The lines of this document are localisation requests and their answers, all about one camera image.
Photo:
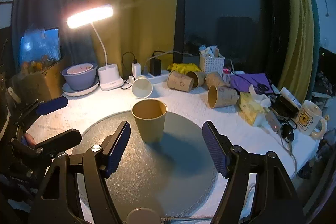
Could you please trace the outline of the plain brown paper cup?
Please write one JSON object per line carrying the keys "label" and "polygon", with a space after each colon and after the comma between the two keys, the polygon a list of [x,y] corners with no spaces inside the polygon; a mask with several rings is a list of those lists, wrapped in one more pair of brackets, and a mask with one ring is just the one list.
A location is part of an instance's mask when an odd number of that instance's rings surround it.
{"label": "plain brown paper cup", "polygon": [[131,113],[143,142],[161,141],[167,114],[165,103],[156,99],[144,99],[133,106]]}

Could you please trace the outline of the white paper cup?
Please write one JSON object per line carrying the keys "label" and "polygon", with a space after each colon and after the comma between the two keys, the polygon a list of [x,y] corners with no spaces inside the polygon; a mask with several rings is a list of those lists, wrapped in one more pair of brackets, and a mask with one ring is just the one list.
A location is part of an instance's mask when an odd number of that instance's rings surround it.
{"label": "white paper cup", "polygon": [[132,84],[131,91],[137,98],[144,99],[150,97],[153,92],[153,85],[144,75],[137,77]]}

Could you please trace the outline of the printed brown cup front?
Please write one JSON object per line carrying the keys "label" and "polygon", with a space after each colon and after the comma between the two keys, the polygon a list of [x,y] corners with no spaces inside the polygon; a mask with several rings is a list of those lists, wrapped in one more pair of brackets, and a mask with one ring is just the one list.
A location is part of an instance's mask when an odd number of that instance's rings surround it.
{"label": "printed brown cup front", "polygon": [[235,105],[238,101],[237,91],[226,86],[211,86],[207,99],[211,108]]}

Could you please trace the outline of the printed brown cup right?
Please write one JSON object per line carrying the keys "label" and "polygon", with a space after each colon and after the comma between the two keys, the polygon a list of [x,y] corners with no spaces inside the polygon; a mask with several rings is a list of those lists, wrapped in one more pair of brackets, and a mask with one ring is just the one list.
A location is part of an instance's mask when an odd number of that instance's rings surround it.
{"label": "printed brown cup right", "polygon": [[230,85],[226,82],[224,82],[224,80],[222,79],[222,76],[218,73],[218,72],[212,72],[209,73],[206,77],[205,77],[205,84],[208,88],[210,88],[211,86],[217,86],[217,87],[229,87]]}

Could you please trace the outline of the white lace tablecloth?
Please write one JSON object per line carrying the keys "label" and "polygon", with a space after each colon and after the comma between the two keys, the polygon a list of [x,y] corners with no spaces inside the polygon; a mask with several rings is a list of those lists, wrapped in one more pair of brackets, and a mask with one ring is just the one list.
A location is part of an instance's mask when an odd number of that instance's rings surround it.
{"label": "white lace tablecloth", "polygon": [[[235,106],[210,108],[207,93],[200,87],[191,92],[176,91],[160,83],[154,86],[152,98],[167,105],[168,112],[183,116],[201,129],[205,121],[212,121],[218,132],[226,135],[232,144],[243,147],[251,153],[264,155],[274,151],[281,159],[288,175],[300,169],[317,152],[318,143],[311,137],[295,132],[293,155],[282,147],[279,136],[269,125],[252,127],[244,121]],[[96,122],[117,114],[130,111],[137,99],[130,90],[96,90],[89,95],[71,98],[66,107],[40,117],[29,129],[36,141],[41,142],[70,128],[83,134]],[[207,200],[193,211],[192,217],[210,217],[214,215],[221,201],[227,180],[217,173],[217,180]]]}

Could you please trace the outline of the white plate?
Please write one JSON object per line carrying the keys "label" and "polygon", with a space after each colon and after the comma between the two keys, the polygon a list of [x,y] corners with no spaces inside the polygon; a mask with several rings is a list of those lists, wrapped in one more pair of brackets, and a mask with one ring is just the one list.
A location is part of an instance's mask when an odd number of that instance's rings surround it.
{"label": "white plate", "polygon": [[89,88],[86,88],[86,89],[80,90],[80,91],[73,90],[72,88],[70,88],[70,86],[67,83],[65,83],[62,86],[62,91],[66,96],[70,96],[70,97],[85,96],[85,95],[88,95],[91,92],[95,91],[96,88],[98,88],[99,83],[100,82],[99,82],[98,77],[95,77],[93,84]]}

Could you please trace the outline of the purple bowl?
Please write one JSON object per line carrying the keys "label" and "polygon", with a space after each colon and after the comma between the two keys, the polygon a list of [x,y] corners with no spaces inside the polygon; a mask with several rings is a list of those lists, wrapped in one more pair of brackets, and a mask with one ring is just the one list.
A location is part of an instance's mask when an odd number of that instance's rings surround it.
{"label": "purple bowl", "polygon": [[[76,74],[70,74],[67,72],[69,69],[73,68],[76,69],[79,66],[84,67],[86,65],[92,65],[92,67],[87,71],[83,71]],[[83,63],[67,67],[61,72],[61,75],[64,77],[66,83],[70,88],[72,88],[72,90],[82,91],[92,86],[92,84],[96,79],[96,70],[97,70],[96,63]]]}

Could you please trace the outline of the winnie pooh mug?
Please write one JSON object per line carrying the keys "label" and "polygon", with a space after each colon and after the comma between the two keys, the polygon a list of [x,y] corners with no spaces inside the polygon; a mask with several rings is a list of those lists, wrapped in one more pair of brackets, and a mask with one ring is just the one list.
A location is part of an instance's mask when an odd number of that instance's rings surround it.
{"label": "winnie pooh mug", "polygon": [[303,102],[295,122],[301,133],[314,140],[322,139],[327,131],[327,121],[323,118],[321,109],[309,100]]}

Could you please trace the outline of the yellow tissue box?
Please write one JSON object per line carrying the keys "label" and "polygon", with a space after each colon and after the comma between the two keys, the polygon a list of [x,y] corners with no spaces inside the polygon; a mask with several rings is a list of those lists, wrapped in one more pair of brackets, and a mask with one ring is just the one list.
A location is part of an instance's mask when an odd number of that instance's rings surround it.
{"label": "yellow tissue box", "polygon": [[270,99],[265,94],[257,94],[251,84],[248,92],[241,92],[238,99],[239,115],[252,127],[261,127],[271,106]]}

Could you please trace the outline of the white phone charger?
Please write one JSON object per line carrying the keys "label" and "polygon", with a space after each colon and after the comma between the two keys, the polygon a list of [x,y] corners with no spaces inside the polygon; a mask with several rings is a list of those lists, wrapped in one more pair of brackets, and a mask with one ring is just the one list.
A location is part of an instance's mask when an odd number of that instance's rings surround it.
{"label": "white phone charger", "polygon": [[131,73],[132,76],[137,79],[138,77],[141,76],[141,64],[140,63],[132,63],[131,64]]}

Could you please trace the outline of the round grey mat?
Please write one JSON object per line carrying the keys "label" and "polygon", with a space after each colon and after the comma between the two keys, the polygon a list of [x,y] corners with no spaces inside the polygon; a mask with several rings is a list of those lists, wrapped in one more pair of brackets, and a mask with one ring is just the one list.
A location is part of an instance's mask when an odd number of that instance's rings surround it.
{"label": "round grey mat", "polygon": [[108,116],[83,134],[74,155],[101,144],[122,121],[131,134],[116,173],[106,179],[110,196],[121,219],[138,207],[161,217],[189,217],[210,195],[217,171],[203,140],[201,128],[191,120],[168,112],[163,138],[144,143],[130,111]]}

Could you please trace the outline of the black power adapter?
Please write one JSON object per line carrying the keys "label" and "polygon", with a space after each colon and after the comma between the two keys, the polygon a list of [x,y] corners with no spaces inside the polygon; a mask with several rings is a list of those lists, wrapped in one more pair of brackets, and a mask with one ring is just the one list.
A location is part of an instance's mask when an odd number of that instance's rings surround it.
{"label": "black power adapter", "polygon": [[158,58],[152,58],[150,61],[150,74],[152,76],[161,75],[161,60]]}

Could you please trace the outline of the white power strip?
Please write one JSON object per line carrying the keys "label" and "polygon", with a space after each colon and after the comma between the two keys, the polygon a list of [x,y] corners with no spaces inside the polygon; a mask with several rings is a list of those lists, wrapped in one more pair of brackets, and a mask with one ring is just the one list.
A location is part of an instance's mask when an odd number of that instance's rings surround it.
{"label": "white power strip", "polygon": [[152,75],[150,73],[147,73],[145,75],[139,74],[136,76],[130,75],[129,76],[129,83],[133,84],[134,81],[139,77],[145,77],[147,78],[152,84],[157,84],[161,82],[167,81],[169,76],[169,72],[167,70],[162,70],[160,75]]}

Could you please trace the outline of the white plastic basket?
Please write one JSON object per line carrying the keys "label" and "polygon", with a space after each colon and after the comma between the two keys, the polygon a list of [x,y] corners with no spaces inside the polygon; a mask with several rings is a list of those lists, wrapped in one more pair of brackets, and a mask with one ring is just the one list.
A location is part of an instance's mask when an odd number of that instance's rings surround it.
{"label": "white plastic basket", "polygon": [[219,57],[203,56],[200,55],[199,67],[203,73],[210,74],[217,72],[220,76],[223,75],[225,57],[220,55]]}

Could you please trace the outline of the yellow curtain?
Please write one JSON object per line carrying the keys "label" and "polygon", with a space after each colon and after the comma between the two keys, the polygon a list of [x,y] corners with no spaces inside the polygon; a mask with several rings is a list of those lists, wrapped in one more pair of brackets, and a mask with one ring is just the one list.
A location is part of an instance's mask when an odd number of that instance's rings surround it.
{"label": "yellow curtain", "polygon": [[[108,63],[118,65],[120,74],[131,73],[131,62],[141,65],[154,51],[168,52],[174,47],[177,0],[89,0],[94,6],[110,4],[114,15],[95,23],[105,45]],[[99,65],[104,52],[96,35],[93,46]]]}

